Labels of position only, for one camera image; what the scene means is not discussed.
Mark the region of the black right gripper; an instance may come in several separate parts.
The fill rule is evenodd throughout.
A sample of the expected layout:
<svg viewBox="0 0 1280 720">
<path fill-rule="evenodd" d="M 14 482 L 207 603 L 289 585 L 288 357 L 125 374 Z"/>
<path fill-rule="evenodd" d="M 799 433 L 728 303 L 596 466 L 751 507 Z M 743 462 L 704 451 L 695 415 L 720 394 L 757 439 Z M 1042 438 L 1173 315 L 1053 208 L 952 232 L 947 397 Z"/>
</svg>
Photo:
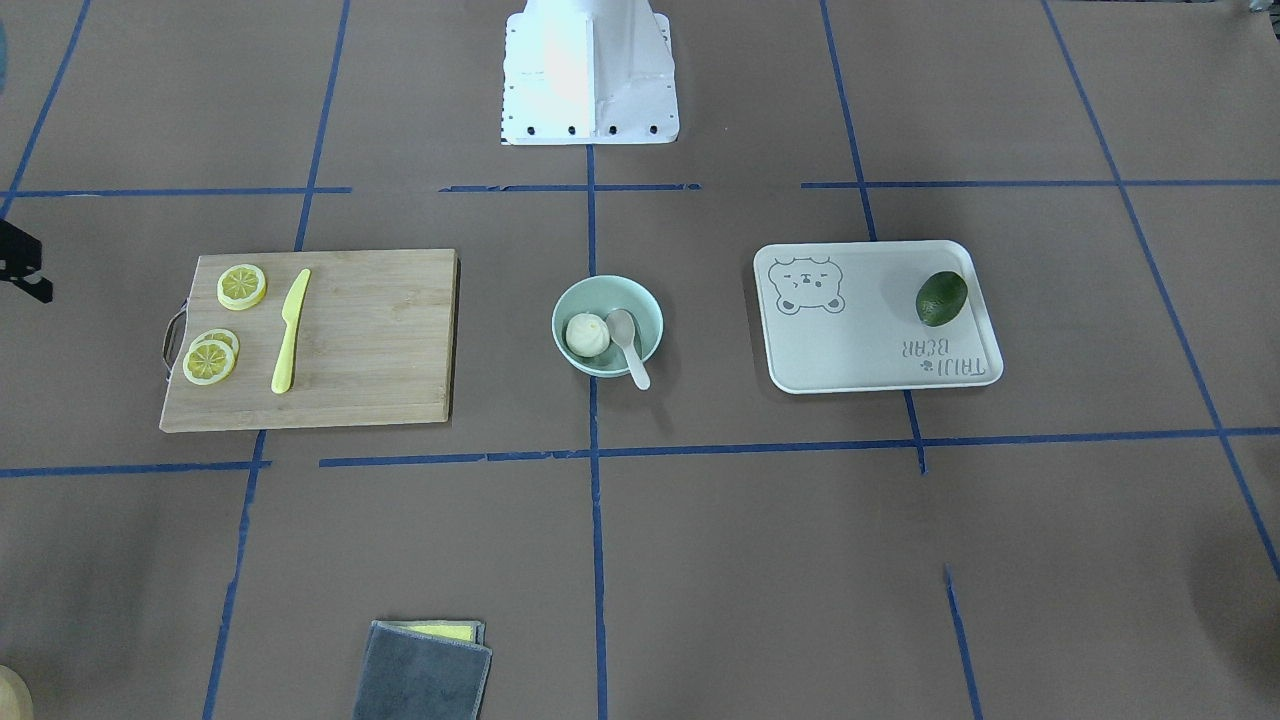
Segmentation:
<svg viewBox="0 0 1280 720">
<path fill-rule="evenodd" d="M 54 286 L 42 274 L 44 246 L 40 240 L 8 220 L 1 220 L 1 279 L 42 304 L 50 304 Z"/>
</svg>

